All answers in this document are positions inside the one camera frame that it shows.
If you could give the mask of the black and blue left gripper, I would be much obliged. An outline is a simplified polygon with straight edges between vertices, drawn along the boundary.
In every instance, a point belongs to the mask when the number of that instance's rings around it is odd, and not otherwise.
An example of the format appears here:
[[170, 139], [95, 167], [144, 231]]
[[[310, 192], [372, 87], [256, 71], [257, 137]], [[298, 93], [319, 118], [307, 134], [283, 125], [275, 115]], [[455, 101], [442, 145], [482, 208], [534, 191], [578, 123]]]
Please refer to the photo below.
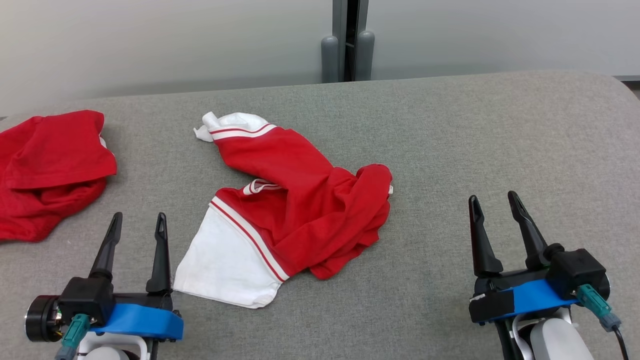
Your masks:
[[[116, 212], [94, 258], [89, 278], [112, 280], [115, 248], [121, 240], [122, 212]], [[146, 283], [145, 294], [133, 292], [117, 294], [110, 318], [103, 326], [94, 319], [89, 321], [88, 332], [97, 334], [130, 335], [150, 338], [160, 342], [181, 341], [185, 333], [185, 321], [174, 310], [169, 295], [173, 291], [170, 268], [169, 233], [167, 217], [159, 212], [154, 232], [155, 251], [151, 277]], [[73, 319], [62, 315], [57, 295], [37, 296], [25, 313], [25, 334], [31, 342], [54, 343], [64, 337]]]

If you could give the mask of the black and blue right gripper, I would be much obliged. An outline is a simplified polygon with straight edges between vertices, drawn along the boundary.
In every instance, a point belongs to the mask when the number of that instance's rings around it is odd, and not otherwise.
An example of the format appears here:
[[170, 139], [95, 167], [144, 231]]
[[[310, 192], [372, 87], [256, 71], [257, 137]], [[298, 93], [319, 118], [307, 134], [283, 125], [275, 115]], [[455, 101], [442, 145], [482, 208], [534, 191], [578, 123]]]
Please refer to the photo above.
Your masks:
[[477, 277], [468, 311], [473, 323], [502, 321], [519, 315], [545, 315], [578, 300], [560, 297], [546, 280], [550, 265], [544, 251], [547, 243], [516, 191], [508, 191], [513, 219], [518, 223], [525, 246], [526, 269], [503, 271], [487, 235], [485, 216], [477, 196], [468, 199], [473, 273]]

